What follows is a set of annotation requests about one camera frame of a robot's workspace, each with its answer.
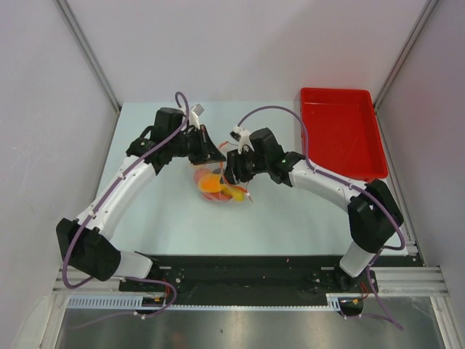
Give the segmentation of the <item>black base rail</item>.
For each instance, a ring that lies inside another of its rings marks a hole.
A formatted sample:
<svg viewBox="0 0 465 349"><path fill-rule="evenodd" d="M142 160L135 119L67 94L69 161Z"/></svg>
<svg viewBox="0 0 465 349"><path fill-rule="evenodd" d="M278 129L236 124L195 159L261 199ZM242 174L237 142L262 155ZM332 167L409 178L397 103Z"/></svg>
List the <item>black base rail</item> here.
<svg viewBox="0 0 465 349"><path fill-rule="evenodd" d="M333 281L339 256L182 256L156 255L150 279L167 281L184 304L214 301L304 305L326 294L347 297L376 285L363 272L349 290Z"/></svg>

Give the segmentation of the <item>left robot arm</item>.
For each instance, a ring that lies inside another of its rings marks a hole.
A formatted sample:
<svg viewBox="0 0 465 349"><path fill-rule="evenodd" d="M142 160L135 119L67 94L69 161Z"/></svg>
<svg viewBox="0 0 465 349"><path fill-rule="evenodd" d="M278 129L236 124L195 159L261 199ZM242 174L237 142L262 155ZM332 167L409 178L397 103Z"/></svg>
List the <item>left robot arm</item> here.
<svg viewBox="0 0 465 349"><path fill-rule="evenodd" d="M68 288L68 268L99 281L112 277L135 278L144 290L161 281L153 260L139 252L121 251L111 240L119 221L142 189L174 158L193 165L219 163L225 156L213 144L206 126L199 122L199 104L185 112L160 108L152 126L146 127L126 151L110 184L75 219L61 219L56 232L63 259L62 279Z"/></svg>

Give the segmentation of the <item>clear zip top bag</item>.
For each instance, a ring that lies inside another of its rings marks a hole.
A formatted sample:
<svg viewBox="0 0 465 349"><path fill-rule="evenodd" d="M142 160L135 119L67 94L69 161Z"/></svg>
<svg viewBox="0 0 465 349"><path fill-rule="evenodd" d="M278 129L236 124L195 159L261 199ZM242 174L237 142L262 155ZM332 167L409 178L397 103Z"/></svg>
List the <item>clear zip top bag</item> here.
<svg viewBox="0 0 465 349"><path fill-rule="evenodd" d="M248 183L236 185L226 179L226 165L223 161L193 166L193 181L202 197L219 203L252 202Z"/></svg>

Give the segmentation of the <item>aluminium frame post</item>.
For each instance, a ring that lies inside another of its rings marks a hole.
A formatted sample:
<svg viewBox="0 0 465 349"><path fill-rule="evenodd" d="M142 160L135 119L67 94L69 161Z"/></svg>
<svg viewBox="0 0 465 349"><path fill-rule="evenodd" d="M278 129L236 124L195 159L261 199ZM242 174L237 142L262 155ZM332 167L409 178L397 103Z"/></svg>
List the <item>aluminium frame post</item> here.
<svg viewBox="0 0 465 349"><path fill-rule="evenodd" d="M77 44L77 47L81 51L81 54L86 61L86 64L89 66L90 71L94 75L99 84L101 90L104 93L106 100L110 103L112 109L115 111L118 116L121 113L122 106L118 101L116 94L110 85L107 75L105 74L102 66L92 49L92 45L89 43L88 38L84 32L84 29L81 27L81 24L76 17L69 1L66 0L54 0L54 5L57 7L58 12L62 16L65 24L67 25L73 40Z"/></svg>
<svg viewBox="0 0 465 349"><path fill-rule="evenodd" d="M417 41L421 37L425 27L429 23L432 15L434 14L436 8L440 3L440 0L426 1L425 5L423 6L420 12L420 15L418 16L411 29L411 32L409 33L405 43L403 44L402 49L400 50L400 53L397 56L394 65L392 66L392 69L390 70L389 74L384 80L384 83L382 84L381 89L379 90L379 93L377 94L373 102L375 111L377 111L381 107L381 104L383 103L385 97L390 91L397 76L399 75L401 69L403 68L405 62L407 61L408 57L413 51L413 48L415 47Z"/></svg>

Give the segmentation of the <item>yellow fake corn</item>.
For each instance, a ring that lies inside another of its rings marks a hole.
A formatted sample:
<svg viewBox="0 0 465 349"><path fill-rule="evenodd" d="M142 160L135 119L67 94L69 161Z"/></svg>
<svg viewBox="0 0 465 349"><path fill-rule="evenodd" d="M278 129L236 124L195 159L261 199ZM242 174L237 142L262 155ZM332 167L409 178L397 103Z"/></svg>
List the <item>yellow fake corn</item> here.
<svg viewBox="0 0 465 349"><path fill-rule="evenodd" d="M225 185L222 192L235 201L244 201L248 196L248 191L246 189L236 185Z"/></svg>

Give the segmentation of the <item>orange fake mango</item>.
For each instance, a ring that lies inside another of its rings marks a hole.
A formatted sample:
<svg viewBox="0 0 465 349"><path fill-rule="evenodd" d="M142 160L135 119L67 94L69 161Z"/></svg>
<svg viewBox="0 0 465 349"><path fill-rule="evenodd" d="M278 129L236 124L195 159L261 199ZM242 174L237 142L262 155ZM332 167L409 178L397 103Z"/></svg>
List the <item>orange fake mango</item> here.
<svg viewBox="0 0 465 349"><path fill-rule="evenodd" d="M198 182L198 188L203 193L221 192L225 184L222 182L220 174L209 173Z"/></svg>

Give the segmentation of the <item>right aluminium frame post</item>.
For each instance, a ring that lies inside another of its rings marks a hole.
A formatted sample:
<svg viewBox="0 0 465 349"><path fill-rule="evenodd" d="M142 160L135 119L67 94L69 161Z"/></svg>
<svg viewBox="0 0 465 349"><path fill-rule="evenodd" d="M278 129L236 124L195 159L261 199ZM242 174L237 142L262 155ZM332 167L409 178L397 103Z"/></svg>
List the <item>right aluminium frame post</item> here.
<svg viewBox="0 0 465 349"><path fill-rule="evenodd" d="M377 111L381 107L381 104L383 103L385 97L390 91L397 76L399 75L401 69L403 68L405 62L407 61L408 57L413 51L413 48L415 47L417 41L421 37L425 27L429 23L432 15L434 14L436 8L440 3L440 0L426 1L425 5L423 6L420 12L420 15L418 16L411 29L411 32L409 33L405 43L403 44L402 49L400 50L400 53L397 56L394 65L392 66L392 69L390 70L389 74L384 80L384 83L382 84L381 89L379 90L379 93L377 94L373 102L375 111Z"/></svg>

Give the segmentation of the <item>left aluminium frame post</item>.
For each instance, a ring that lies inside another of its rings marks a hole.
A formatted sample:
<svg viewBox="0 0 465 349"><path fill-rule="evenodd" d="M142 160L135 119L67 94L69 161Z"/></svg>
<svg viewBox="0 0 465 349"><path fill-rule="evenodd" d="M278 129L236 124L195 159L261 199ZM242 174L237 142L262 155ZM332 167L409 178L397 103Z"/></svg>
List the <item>left aluminium frame post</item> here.
<svg viewBox="0 0 465 349"><path fill-rule="evenodd" d="M65 24L67 25L73 40L77 44L77 47L81 51L81 54L86 61L86 64L89 66L90 71L94 75L99 84L101 90L104 93L106 100L110 103L112 109L115 111L118 116L121 113L122 106L118 101L116 94L110 85L107 75L105 74L102 66L92 49L92 45L89 43L88 38L84 32L84 29L81 27L81 24L76 17L69 1L66 0L54 0L54 5L57 7L58 12L62 16Z"/></svg>

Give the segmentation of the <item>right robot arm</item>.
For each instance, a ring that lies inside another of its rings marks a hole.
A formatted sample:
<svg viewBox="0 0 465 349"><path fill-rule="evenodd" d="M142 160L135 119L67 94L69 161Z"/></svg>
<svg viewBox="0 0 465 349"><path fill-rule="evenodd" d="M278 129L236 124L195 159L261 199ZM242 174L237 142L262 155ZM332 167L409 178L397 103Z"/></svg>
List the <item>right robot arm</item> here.
<svg viewBox="0 0 465 349"><path fill-rule="evenodd" d="M307 190L347 213L352 242L334 268L333 281L340 290L353 291L387 241L401 234L404 218L387 184L354 181L318 169L304 155L285 152L268 128L249 132L236 126L230 135L238 147L227 152L228 183L246 183L266 173L279 185Z"/></svg>

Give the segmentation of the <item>red plastic bin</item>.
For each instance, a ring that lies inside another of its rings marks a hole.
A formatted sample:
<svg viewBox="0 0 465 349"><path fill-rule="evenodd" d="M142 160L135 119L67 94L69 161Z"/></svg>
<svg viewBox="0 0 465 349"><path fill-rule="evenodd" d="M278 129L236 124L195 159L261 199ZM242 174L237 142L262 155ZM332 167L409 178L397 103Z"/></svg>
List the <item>red plastic bin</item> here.
<svg viewBox="0 0 465 349"><path fill-rule="evenodd" d="M300 103L312 162L353 180L388 176L369 91L306 87L301 89Z"/></svg>

